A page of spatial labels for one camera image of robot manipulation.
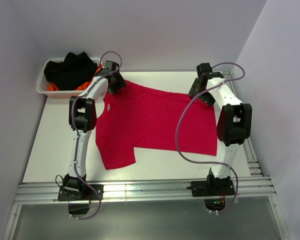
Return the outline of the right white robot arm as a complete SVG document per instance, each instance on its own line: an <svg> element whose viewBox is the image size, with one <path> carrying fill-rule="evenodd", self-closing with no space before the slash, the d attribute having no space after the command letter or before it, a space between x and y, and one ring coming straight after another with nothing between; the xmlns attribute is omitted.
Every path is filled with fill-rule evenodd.
<svg viewBox="0 0 300 240"><path fill-rule="evenodd" d="M217 162L209 170L207 191L212 195L219 194L230 180L237 151L250 137L252 122L252 106L239 100L225 83L223 77L209 79L207 76L197 77L188 93L190 99L203 93L199 99L209 106L217 104L220 114L216 125Z"/></svg>

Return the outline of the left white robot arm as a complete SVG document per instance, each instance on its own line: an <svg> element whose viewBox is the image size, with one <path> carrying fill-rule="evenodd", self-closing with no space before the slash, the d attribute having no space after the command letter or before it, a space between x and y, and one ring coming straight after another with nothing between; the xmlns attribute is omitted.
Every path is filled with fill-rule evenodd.
<svg viewBox="0 0 300 240"><path fill-rule="evenodd" d="M74 148L62 184L64 190L76 200L85 198L90 189L86 182L86 157L92 130L97 125L96 100L105 91L115 94L126 86L118 69L109 72L103 69L94 75L87 89L69 99L68 121L73 132Z"/></svg>

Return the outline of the red t shirt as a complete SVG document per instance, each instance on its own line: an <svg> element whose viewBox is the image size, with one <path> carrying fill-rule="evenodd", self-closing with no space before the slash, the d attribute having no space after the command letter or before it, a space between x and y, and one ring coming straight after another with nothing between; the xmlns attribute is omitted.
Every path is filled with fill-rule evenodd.
<svg viewBox="0 0 300 240"><path fill-rule="evenodd" d="M135 148L216 156L215 110L183 93L157 90L136 83L103 98L104 110L97 118L95 142L105 169L119 169L136 162Z"/></svg>

